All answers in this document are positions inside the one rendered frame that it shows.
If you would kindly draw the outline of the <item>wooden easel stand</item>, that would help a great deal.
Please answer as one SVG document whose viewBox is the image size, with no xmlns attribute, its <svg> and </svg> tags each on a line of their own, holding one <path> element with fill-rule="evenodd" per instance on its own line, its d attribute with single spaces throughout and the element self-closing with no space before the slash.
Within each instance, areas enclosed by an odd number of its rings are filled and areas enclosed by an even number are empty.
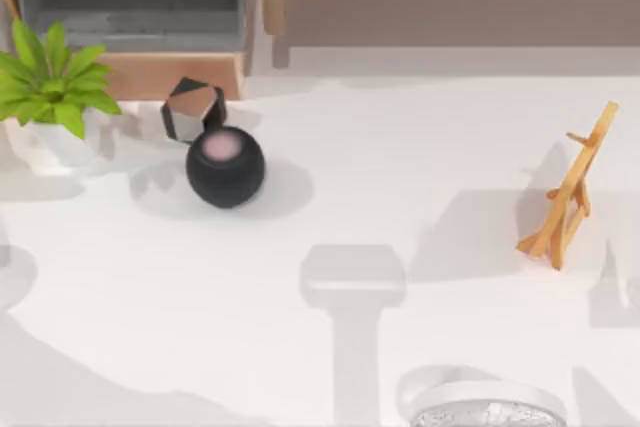
<svg viewBox="0 0 640 427">
<path fill-rule="evenodd" d="M 581 145 L 581 151 L 560 186 L 545 194 L 551 202 L 550 209 L 540 228 L 518 242 L 518 251 L 531 258 L 547 255 L 553 269 L 563 269 L 568 246 L 581 223 L 591 215 L 586 177 L 618 111 L 619 104 L 610 101 L 588 136 L 566 133 L 567 138 Z"/>
</svg>

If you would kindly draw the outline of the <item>green potted plant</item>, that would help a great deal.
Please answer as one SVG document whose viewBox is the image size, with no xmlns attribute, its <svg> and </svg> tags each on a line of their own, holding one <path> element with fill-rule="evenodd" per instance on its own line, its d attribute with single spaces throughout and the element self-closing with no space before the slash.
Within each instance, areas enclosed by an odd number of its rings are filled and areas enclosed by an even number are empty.
<svg viewBox="0 0 640 427">
<path fill-rule="evenodd" d="M 11 37 L 15 52 L 0 51 L 0 122 L 14 119 L 22 127 L 60 125 L 83 140 L 85 112 L 122 113 L 107 92 L 111 67 L 100 60 L 105 45 L 72 50 L 59 21 L 40 38 L 23 20 L 15 19 Z"/>
</svg>

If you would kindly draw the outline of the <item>white plant pot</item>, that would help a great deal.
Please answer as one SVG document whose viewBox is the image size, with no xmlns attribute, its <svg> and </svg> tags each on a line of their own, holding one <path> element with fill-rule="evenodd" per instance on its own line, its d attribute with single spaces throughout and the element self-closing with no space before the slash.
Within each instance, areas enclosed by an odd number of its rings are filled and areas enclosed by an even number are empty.
<svg viewBox="0 0 640 427">
<path fill-rule="evenodd" d="M 83 140 L 57 124 L 29 123 L 20 127 L 11 119 L 4 126 L 9 145 L 18 158 L 38 174 L 57 175 L 87 167 L 98 158 L 103 118 L 94 109 L 88 109 L 83 120 Z"/>
</svg>

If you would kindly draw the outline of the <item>black and copper faceted box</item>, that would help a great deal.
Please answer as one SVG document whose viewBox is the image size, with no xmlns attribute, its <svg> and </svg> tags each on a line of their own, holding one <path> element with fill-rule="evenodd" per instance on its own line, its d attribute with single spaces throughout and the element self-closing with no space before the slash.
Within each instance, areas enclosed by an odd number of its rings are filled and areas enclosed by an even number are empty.
<svg viewBox="0 0 640 427">
<path fill-rule="evenodd" d="M 180 79 L 160 112 L 166 135 L 186 144 L 220 128 L 227 120 L 223 90 L 190 77 Z"/>
</svg>

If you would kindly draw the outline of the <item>black round speaker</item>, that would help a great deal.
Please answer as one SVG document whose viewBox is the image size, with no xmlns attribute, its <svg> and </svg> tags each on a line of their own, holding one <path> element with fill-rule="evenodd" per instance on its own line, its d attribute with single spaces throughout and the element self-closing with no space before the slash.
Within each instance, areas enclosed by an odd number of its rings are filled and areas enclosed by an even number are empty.
<svg viewBox="0 0 640 427">
<path fill-rule="evenodd" d="M 253 198 L 266 172 L 263 151 L 245 130 L 223 126 L 200 134 L 189 146 L 186 178 L 194 193 L 221 209 L 238 207 Z"/>
</svg>

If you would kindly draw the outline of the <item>pale wooden drawer front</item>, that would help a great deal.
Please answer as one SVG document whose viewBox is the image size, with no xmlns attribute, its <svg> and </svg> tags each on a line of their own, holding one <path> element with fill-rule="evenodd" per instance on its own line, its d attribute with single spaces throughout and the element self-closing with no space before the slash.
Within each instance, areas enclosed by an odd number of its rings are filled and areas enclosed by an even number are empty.
<svg viewBox="0 0 640 427">
<path fill-rule="evenodd" d="M 99 61 L 110 68 L 107 92 L 117 100 L 164 100 L 183 77 L 216 85 L 230 100 L 243 98 L 243 52 L 113 52 Z"/>
</svg>

